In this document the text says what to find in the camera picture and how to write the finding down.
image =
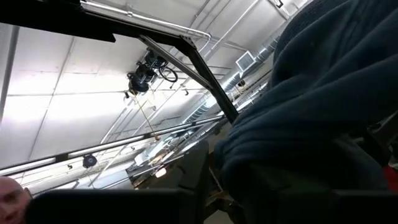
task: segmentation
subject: white ceiling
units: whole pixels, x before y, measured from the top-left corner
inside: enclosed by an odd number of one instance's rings
[[[219,39],[253,0],[209,0],[197,17],[195,14],[205,0],[101,2],[120,8],[128,4],[142,15],[151,15],[183,26],[192,24],[192,28],[209,32]],[[126,16],[106,13],[142,23]],[[228,38],[229,46],[239,45],[256,52],[256,47],[283,21],[273,6],[262,0],[235,27]],[[0,167],[101,142],[126,107],[123,93],[127,90],[126,74],[135,70],[136,62],[146,52],[146,46],[137,39],[120,35],[115,35],[115,38],[116,43],[109,43],[21,28],[0,129]],[[1,39],[0,44],[4,45],[4,41]],[[201,54],[204,55],[214,42]],[[200,39],[197,46],[204,43],[205,39]],[[217,78],[222,78],[243,53],[243,50],[223,46],[208,64],[226,67],[211,68],[213,73],[221,74]],[[171,83],[157,80],[152,85],[154,92],[148,91],[145,96],[138,97],[139,103],[132,105],[132,111],[116,123],[117,128],[106,140],[128,138],[151,130],[139,106],[142,106],[147,117],[156,113],[154,107],[158,110],[161,108],[159,115],[150,122],[153,129],[179,124],[184,119],[181,116],[206,92],[191,80],[186,84],[187,96],[185,91],[174,94],[174,90],[187,78],[183,73],[179,73],[179,77],[180,80],[171,89]]]

